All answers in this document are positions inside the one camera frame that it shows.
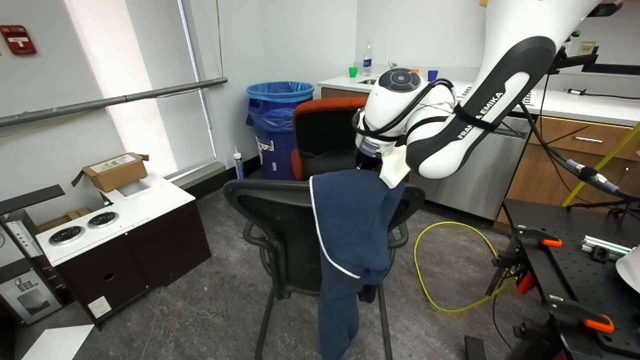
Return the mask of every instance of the office chair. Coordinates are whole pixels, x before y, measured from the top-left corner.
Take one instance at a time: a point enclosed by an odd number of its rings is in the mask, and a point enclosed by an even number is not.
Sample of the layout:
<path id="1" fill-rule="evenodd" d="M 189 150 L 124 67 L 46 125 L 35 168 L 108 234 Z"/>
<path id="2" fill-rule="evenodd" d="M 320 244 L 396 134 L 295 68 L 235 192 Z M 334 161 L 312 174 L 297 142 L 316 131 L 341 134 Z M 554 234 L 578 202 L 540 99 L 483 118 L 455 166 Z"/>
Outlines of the office chair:
<path id="1" fill-rule="evenodd" d="M 291 293 L 320 295 L 322 273 L 320 244 L 317 238 L 309 193 L 309 184 L 298 181 L 233 180 L 224 187 L 225 198 L 240 214 L 248 219 L 244 240 L 259 246 L 260 260 L 271 276 L 271 290 L 262 318 L 260 334 L 255 348 L 255 359 L 262 359 L 262 348 L 269 325 L 274 299 L 288 299 Z M 389 260 L 391 266 L 396 250 L 408 241 L 405 221 L 424 202 L 424 191 L 414 185 L 406 189 L 389 224 Z M 256 225 L 265 236 L 251 234 Z M 400 237 L 392 230 L 398 228 Z M 391 340 L 387 321 L 387 307 L 382 284 L 366 286 L 358 297 L 371 303 L 378 293 L 380 320 L 385 357 L 392 360 Z"/>
<path id="2" fill-rule="evenodd" d="M 355 97 L 312 100 L 296 107 L 293 128 L 298 148 L 291 152 L 296 180 L 356 167 L 351 118 L 366 103 L 366 97 Z"/>

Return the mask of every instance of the red sign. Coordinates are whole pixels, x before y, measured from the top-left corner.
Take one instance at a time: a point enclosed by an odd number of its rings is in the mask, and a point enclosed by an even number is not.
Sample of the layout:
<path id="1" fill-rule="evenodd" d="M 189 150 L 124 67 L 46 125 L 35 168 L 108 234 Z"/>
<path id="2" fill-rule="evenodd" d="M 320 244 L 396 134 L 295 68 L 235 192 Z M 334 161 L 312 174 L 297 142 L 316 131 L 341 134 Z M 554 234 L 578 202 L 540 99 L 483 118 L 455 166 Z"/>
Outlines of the red sign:
<path id="1" fill-rule="evenodd" d="M 0 33 L 2 33 L 6 45 L 14 55 L 33 55 L 38 52 L 24 26 L 0 25 Z"/>

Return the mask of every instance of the navy blue jacket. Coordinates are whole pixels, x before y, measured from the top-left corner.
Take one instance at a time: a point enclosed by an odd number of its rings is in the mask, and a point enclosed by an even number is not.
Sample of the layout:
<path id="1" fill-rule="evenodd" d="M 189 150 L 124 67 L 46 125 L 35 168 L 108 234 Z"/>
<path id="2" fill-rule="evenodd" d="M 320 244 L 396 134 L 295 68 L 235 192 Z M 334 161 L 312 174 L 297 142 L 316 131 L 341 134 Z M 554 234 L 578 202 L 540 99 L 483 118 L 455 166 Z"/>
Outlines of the navy blue jacket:
<path id="1" fill-rule="evenodd" d="M 388 226 L 404 185 L 390 189 L 375 172 L 345 170 L 313 176 L 309 187 L 323 251 L 320 354 L 339 360 L 358 333 L 356 294 L 389 270 Z"/>

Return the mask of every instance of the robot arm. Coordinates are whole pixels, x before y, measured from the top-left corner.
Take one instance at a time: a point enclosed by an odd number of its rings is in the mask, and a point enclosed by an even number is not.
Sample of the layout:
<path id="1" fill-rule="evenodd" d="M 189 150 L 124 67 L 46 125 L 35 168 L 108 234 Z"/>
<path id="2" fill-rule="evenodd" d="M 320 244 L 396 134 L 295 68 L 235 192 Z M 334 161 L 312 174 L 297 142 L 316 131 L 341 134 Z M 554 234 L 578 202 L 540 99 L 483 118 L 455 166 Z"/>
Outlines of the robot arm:
<path id="1" fill-rule="evenodd" d="M 600 0 L 491 0 L 484 59 L 467 96 L 456 106 L 450 82 L 431 84 L 407 69 L 384 73 L 357 114 L 356 146 L 370 157 L 406 164 L 428 179 L 454 174 L 470 153 L 533 89 L 571 32 Z M 407 148 L 394 148 L 407 134 Z M 387 185 L 394 187 L 409 167 Z"/>

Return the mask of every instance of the drawer handle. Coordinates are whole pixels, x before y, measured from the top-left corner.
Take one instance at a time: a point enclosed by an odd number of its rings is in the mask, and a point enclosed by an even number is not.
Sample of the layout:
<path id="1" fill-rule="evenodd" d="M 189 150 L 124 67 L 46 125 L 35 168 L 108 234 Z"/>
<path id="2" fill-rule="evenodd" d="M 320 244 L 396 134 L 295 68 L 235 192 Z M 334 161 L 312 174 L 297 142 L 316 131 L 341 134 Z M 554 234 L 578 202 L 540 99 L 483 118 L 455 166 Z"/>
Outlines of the drawer handle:
<path id="1" fill-rule="evenodd" d="M 583 142 L 595 142 L 595 143 L 603 143 L 602 140 L 598 140 L 598 139 L 590 139 L 590 138 L 583 138 L 582 136 L 574 136 L 576 140 L 580 140 Z"/>

